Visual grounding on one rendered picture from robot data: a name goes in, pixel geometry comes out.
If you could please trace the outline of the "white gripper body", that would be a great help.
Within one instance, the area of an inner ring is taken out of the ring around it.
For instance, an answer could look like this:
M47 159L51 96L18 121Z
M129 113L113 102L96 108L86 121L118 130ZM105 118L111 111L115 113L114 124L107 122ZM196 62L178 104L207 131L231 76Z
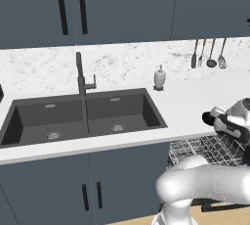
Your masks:
M217 117L219 116L220 114L225 114L226 111L223 110L222 108L220 107L214 107L211 111L210 111L210 114L214 117Z

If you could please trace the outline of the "blue-grey base cupboard door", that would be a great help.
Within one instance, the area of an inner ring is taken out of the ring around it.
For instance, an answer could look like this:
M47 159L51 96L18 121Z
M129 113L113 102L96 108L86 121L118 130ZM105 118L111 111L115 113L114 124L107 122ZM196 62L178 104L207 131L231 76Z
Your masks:
M83 184L89 211L84 208ZM0 185L19 225L95 225L85 155L1 165Z
M155 183L166 170L168 152L169 143L159 143L89 154L97 225L158 212ZM103 208L98 206L97 182Z
M18 225L0 186L0 225Z

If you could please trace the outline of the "white soap dispenser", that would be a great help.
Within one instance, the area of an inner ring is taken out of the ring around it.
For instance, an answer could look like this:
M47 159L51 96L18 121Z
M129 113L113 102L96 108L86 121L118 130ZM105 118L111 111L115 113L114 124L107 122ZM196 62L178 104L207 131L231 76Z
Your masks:
M162 66L154 73L154 89L161 91L163 89L166 80L166 72L163 70Z

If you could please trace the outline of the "dark grey tap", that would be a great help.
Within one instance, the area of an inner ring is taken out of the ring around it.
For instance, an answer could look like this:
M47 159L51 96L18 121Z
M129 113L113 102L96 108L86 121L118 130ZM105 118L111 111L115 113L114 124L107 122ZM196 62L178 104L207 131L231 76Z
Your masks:
M78 81L79 94L80 94L81 97L85 97L87 90L97 88L97 83L93 82L92 84L87 84L85 82L85 77L83 75L82 59L81 59L81 53L80 52L76 53L76 66L77 66L77 70L78 70L77 81Z

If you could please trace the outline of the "dark grey double sink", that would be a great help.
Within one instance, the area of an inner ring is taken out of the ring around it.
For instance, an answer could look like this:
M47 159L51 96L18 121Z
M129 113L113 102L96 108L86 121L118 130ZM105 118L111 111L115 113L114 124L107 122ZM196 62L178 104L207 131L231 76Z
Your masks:
M167 126L145 88L14 100L0 148L130 133Z

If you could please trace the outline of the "wooden-handled black ladle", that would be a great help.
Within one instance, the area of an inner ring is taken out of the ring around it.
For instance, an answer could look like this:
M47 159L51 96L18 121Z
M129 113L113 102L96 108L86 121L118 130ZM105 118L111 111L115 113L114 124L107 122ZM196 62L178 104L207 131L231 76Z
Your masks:
M212 42L212 45L214 46L215 45L215 42L216 42L216 39L213 39L213 42ZM211 51L210 51L210 54L212 55L213 54L213 50L214 50L214 47L211 47ZM209 68L214 68L216 65L217 65L217 62L215 60L212 59L212 56L209 56L209 59L207 60L206 62L206 65L207 67Z

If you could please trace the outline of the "wooden-handled slotted turner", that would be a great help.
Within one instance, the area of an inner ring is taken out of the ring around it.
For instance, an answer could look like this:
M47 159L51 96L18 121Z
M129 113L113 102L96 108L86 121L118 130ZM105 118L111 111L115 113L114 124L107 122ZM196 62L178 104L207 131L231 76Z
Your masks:
M223 44L225 45L226 42L227 42L227 39L224 38ZM219 66L219 68L226 68L226 67L227 67L227 63L226 63L226 60L225 60L225 58L223 57L223 54L222 54L222 53L220 54L220 56L219 56L219 58L218 58L218 66Z

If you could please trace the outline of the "wooden-handled steel fork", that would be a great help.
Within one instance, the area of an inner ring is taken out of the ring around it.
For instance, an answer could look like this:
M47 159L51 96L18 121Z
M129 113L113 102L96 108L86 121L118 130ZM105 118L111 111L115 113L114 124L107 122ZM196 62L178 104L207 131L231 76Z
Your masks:
M201 54L200 54L200 57L198 58L198 67L199 68L201 68L201 66L202 66L202 58L203 58L203 53L204 53L205 45L206 45L206 38L203 40Z

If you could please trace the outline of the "wooden-handled steel spatula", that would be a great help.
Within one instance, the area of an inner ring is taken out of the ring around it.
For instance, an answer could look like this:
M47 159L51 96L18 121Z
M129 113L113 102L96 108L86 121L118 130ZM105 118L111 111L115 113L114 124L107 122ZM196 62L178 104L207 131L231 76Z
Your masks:
M195 40L194 51L191 57L191 68L196 68L196 49L197 49L198 41L199 39Z

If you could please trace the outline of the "blue-grey wall cupboard door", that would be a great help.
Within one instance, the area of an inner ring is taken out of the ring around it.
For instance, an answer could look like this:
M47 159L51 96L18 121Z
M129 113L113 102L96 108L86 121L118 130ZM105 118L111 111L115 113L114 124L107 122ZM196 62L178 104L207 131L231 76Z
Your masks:
M58 0L0 0L0 49L75 44L70 0L64 0L68 35L63 35Z
M167 41L175 0L85 0L88 33L82 33L79 0L72 0L79 45Z
M172 40L250 36L250 0L176 0Z

